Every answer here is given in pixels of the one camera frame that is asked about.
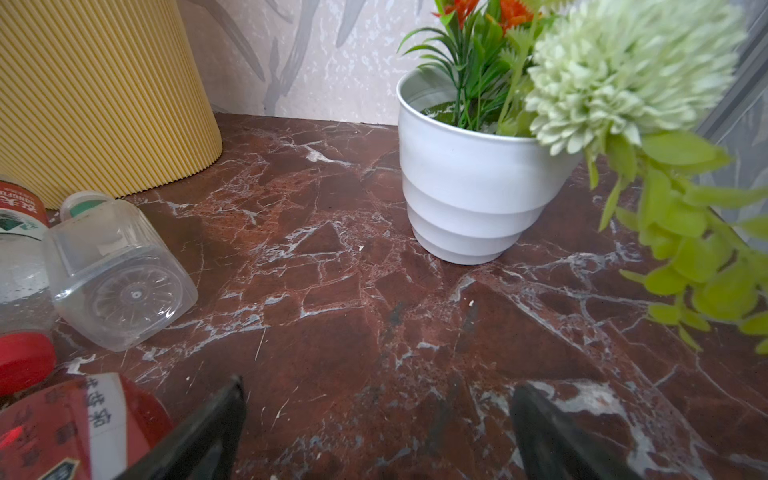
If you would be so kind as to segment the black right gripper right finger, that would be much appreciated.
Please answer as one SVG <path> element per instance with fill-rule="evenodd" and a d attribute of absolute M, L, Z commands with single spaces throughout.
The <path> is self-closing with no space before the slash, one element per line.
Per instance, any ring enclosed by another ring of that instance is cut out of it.
<path fill-rule="evenodd" d="M 530 384 L 515 389 L 510 417 L 529 479 L 638 479 Z"/>

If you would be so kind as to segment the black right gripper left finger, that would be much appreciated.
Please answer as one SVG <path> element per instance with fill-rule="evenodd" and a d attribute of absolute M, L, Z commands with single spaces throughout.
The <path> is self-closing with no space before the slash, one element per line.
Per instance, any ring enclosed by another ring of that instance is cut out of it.
<path fill-rule="evenodd" d="M 121 479 L 229 479 L 244 429 L 243 379 L 235 375 Z"/>

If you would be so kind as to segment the yellow tea bottle red cap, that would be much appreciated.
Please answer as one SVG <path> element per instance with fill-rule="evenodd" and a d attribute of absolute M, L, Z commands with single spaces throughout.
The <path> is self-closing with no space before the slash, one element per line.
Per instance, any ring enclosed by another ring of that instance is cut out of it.
<path fill-rule="evenodd" d="M 1 477 L 115 479 L 172 429 L 161 402 L 121 374 L 66 381 L 1 412 Z"/>

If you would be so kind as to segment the clear bottle red label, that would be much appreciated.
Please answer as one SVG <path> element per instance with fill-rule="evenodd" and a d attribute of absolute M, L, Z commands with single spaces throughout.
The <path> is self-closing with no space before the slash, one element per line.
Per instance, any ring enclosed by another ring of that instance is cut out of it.
<path fill-rule="evenodd" d="M 42 240 L 49 219 L 39 197 L 1 178 L 1 395 L 45 380 L 56 365 L 58 315 L 49 293 Z"/>

